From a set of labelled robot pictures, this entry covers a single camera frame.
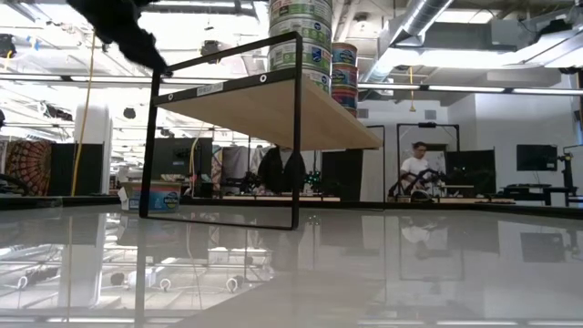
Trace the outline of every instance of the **person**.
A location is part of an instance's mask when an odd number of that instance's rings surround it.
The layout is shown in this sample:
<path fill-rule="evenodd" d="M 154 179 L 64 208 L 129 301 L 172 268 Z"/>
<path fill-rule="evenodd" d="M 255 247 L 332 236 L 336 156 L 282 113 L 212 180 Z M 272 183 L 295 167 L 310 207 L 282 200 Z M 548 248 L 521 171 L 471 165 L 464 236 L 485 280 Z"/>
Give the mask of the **person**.
<path fill-rule="evenodd" d="M 292 155 L 293 151 L 291 149 L 279 145 L 276 145 L 275 148 L 270 149 L 265 154 L 257 170 L 257 175 L 261 179 L 260 191 L 269 190 L 276 194 L 292 191 L 295 169 Z M 303 184 L 306 167 L 302 156 L 300 156 L 299 160 Z"/>
<path fill-rule="evenodd" d="M 427 145 L 424 142 L 415 142 L 413 144 L 413 156 L 409 159 L 406 159 L 401 166 L 401 176 L 407 173 L 413 173 L 416 176 L 422 171 L 429 169 L 429 162 L 424 159 L 426 152 Z M 415 177 L 407 175 L 404 180 L 409 181 L 409 183 L 413 183 L 415 181 Z M 417 182 L 414 186 L 414 189 L 424 190 L 424 186 L 420 182 Z"/>

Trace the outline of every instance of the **fluorescent light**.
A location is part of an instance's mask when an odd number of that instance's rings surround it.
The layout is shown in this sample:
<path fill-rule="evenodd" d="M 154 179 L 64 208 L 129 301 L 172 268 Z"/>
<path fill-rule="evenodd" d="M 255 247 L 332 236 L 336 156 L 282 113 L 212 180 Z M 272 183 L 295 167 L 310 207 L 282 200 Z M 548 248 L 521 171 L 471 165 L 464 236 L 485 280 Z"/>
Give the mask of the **fluorescent light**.
<path fill-rule="evenodd" d="M 358 88 L 372 90 L 418 90 L 420 86 L 405 84 L 359 83 Z"/>
<path fill-rule="evenodd" d="M 583 96 L 583 90 L 552 88 L 515 88 L 513 93 L 525 95 Z"/>
<path fill-rule="evenodd" d="M 548 63 L 546 68 L 583 67 L 583 47 Z"/>
<path fill-rule="evenodd" d="M 429 89 L 432 91 L 491 92 L 491 93 L 499 93 L 504 91 L 503 87 L 430 86 Z"/>
<path fill-rule="evenodd" d="M 60 76 L 34 74 L 0 74 L 0 79 L 9 81 L 60 81 Z"/>
<path fill-rule="evenodd" d="M 165 83 L 174 83 L 174 84 L 193 84 L 193 85 L 209 85 L 215 83 L 223 83 L 228 81 L 228 79 L 215 79 L 215 78 L 164 78 L 163 81 Z"/>
<path fill-rule="evenodd" d="M 76 82 L 88 82 L 89 77 L 71 77 Z M 93 77 L 93 82 L 102 83 L 151 83 L 151 77 Z"/>
<path fill-rule="evenodd" d="M 188 5 L 188 6 L 223 6 L 223 7 L 234 7 L 235 4 L 232 2 L 219 3 L 219 2 L 201 2 L 201 1 L 158 1 L 152 3 L 151 5 Z"/>

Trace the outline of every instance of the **metal frame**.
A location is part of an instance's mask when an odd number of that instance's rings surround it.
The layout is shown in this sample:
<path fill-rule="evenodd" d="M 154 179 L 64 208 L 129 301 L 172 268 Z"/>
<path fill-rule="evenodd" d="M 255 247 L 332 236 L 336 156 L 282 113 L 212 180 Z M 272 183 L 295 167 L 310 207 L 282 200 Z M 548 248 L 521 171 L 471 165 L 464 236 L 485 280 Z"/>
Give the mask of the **metal frame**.
<path fill-rule="evenodd" d="M 397 123 L 397 178 L 401 178 L 401 127 L 419 127 L 419 128 L 455 128 L 455 145 L 457 151 L 461 151 L 459 139 L 459 124 L 437 124 L 437 123 Z M 403 192 L 401 183 L 397 186 L 398 192 Z"/>
<path fill-rule="evenodd" d="M 207 56 L 177 63 L 169 67 L 169 71 L 174 72 L 183 68 L 193 67 L 199 64 L 208 63 L 212 60 L 224 58 L 226 56 L 238 55 L 243 52 L 255 50 L 265 46 L 275 46 L 283 42 L 295 41 L 295 67 L 278 70 L 275 72 L 265 73 L 257 76 L 243 77 L 235 80 L 229 80 L 222 83 L 222 88 L 218 92 L 209 94 L 200 94 L 199 91 L 207 87 L 195 87 L 176 92 L 169 95 L 160 96 L 161 72 L 154 71 L 152 75 L 150 104 L 148 113 L 148 129 L 146 136 L 146 154 L 144 156 L 144 175 L 142 177 L 142 188 L 139 199 L 139 217 L 144 219 L 168 220 L 165 217 L 155 217 L 149 215 L 149 189 L 152 180 L 152 160 L 154 159 L 154 136 L 156 133 L 156 117 L 158 115 L 158 105 L 190 99 L 195 97 L 212 97 L 222 92 L 229 92 L 247 87 L 256 87 L 269 83 L 281 82 L 284 80 L 294 80 L 293 90 L 293 153 L 292 160 L 296 161 L 294 165 L 294 183 L 291 190 L 291 224 L 288 227 L 282 226 L 262 226 L 236 223 L 220 223 L 193 220 L 197 223 L 207 223 L 214 225 L 226 225 L 235 227 L 264 228 L 283 231 L 294 231 L 298 228 L 300 221 L 300 187 L 302 176 L 298 161 L 302 160 L 301 141 L 302 141 L 302 36 L 297 32 L 290 32 L 280 36 L 275 36 L 260 41 L 252 42 L 247 45 L 237 46 L 228 50 L 220 51 Z"/>
<path fill-rule="evenodd" d="M 366 128 L 382 128 L 383 129 L 383 204 L 386 204 L 387 192 L 386 192 L 386 147 L 384 143 L 386 142 L 386 126 L 384 125 L 373 125 L 367 126 Z"/>

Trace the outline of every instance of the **shelf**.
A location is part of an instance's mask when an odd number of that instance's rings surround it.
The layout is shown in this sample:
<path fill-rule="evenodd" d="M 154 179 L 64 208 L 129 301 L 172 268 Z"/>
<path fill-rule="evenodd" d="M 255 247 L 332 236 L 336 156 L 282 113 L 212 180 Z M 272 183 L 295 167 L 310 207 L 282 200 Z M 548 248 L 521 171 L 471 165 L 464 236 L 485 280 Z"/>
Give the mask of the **shelf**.
<path fill-rule="evenodd" d="M 294 68 L 152 98 L 181 115 L 293 146 Z M 307 77 L 302 79 L 302 150 L 378 149 L 383 142 Z"/>

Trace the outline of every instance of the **air duct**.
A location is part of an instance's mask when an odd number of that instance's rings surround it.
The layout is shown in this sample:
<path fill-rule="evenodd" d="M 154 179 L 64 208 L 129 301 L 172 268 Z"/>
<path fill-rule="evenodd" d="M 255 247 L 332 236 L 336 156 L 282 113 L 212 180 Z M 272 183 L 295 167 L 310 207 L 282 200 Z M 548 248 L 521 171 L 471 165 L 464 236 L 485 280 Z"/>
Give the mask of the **air duct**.
<path fill-rule="evenodd" d="M 387 31 L 384 32 L 388 32 L 389 37 L 385 39 L 390 40 L 390 42 L 382 45 L 383 36 L 379 38 L 379 54 L 382 53 L 382 55 L 379 56 L 364 81 L 383 82 L 393 69 L 383 65 L 383 61 L 386 60 L 384 57 L 387 56 L 386 49 L 410 38 L 417 38 L 411 46 L 422 46 L 425 32 L 453 2 L 454 0 L 412 0 L 404 15 L 394 20 L 400 22 L 400 25 L 396 28 L 392 28 L 392 24 L 386 27 Z"/>

